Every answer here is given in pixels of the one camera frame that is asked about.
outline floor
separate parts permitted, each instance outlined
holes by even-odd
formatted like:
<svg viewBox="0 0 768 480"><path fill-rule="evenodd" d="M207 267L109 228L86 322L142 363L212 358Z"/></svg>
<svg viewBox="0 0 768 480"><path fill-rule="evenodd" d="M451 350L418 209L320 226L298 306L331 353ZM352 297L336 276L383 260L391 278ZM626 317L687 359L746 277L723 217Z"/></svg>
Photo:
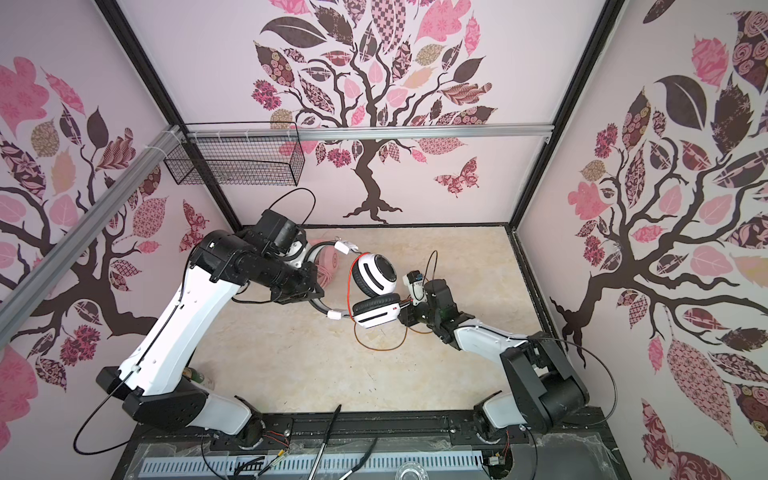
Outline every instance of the floor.
<svg viewBox="0 0 768 480"><path fill-rule="evenodd" d="M308 236L342 237L362 251L380 253L399 277L423 272L429 254L438 250L435 277L447 280L459 310L510 332L541 329L503 227L329 229L310 230ZM339 269L326 288L327 305L346 307L354 258L339 256ZM407 296L402 282L397 292ZM239 298L265 300L268 291L254 285ZM364 299L353 283L352 302ZM406 328L391 322L357 332L366 345L389 348L400 343ZM347 411L470 409L509 389L502 369L433 334L408 331L397 350L374 352L355 341L349 319L327 319L305 303L228 303L191 366L215 382L217 393L242 396L262 412L325 412L340 403Z"/></svg>

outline headphone ear cup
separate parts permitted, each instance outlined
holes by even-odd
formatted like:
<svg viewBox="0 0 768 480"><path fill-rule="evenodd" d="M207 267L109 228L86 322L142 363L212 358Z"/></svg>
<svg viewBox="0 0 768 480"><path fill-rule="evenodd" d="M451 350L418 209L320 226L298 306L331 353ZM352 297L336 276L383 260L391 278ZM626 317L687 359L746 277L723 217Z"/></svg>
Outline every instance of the headphone ear cup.
<svg viewBox="0 0 768 480"><path fill-rule="evenodd" d="M352 278L355 280L355 284L357 285L357 287L364 294L366 294L367 296L370 296L371 298L378 296L376 292L371 290L371 287L366 285L366 281L362 278L362 274L360 273L359 263L355 263L355 266L352 267Z"/></svg>

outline butterfly painting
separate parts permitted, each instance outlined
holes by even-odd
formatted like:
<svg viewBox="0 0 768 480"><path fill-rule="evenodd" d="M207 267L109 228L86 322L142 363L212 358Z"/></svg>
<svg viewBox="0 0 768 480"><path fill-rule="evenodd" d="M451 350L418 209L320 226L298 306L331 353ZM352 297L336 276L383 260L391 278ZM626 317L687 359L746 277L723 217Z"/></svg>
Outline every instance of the butterfly painting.
<svg viewBox="0 0 768 480"><path fill-rule="evenodd" d="M184 237L179 243L179 251L183 252L197 245L203 239L202 231L205 230L205 224L210 220L205 220L203 214L195 213L194 208L184 200L184 216L187 218L187 223L190 224L190 229L184 234Z"/></svg>
<svg viewBox="0 0 768 480"><path fill-rule="evenodd" d="M448 187L448 192L458 198L458 194L464 190L464 187L477 187L478 176L475 173L478 169L477 157L472 158L464 165L462 172L458 175L439 175L435 181Z"/></svg>

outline black wire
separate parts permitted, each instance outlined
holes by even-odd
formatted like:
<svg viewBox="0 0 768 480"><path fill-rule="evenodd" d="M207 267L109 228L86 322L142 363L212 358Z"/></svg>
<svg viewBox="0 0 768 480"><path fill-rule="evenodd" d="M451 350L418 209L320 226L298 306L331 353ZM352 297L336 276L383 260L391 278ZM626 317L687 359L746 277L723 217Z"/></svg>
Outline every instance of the black wire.
<svg viewBox="0 0 768 480"><path fill-rule="evenodd" d="M304 187L294 188L293 190L291 190L287 194L283 195L282 197L280 197L277 200L275 200L274 202L272 202L272 204L269 205L269 207L267 209L268 210L272 210L272 207L274 207L277 202L281 201L283 198L287 197L288 195L291 195L293 192L296 192L296 191L299 191L299 190L306 190L306 191L310 192L310 195L312 195L312 208L310 209L310 212L306 215L306 218L304 219L304 221L301 223L302 225L304 225L306 223L306 221L310 219L310 215L312 215L312 212L315 211L315 204L317 203L317 197L315 197L315 194L309 188L304 188Z"/></svg>

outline wire mesh basket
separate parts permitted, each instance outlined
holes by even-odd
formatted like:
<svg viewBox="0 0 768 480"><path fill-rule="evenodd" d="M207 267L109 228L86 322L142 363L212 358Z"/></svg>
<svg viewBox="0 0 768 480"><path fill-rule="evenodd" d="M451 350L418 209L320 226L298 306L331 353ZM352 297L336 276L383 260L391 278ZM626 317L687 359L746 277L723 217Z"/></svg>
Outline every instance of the wire mesh basket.
<svg viewBox="0 0 768 480"><path fill-rule="evenodd" d="M270 129L197 131L187 135L165 158L165 165L179 185L204 184L194 160L204 161L218 184L299 184L304 152L295 122L247 122L269 124Z"/></svg>

